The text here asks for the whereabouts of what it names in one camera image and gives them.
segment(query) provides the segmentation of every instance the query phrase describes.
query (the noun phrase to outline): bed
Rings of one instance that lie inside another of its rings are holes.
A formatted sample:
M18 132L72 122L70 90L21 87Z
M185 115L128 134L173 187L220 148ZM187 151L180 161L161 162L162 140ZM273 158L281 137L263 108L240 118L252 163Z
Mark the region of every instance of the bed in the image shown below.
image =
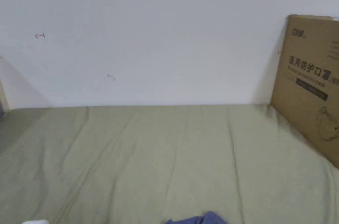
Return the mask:
M271 106L13 110L0 222L339 223L339 171Z

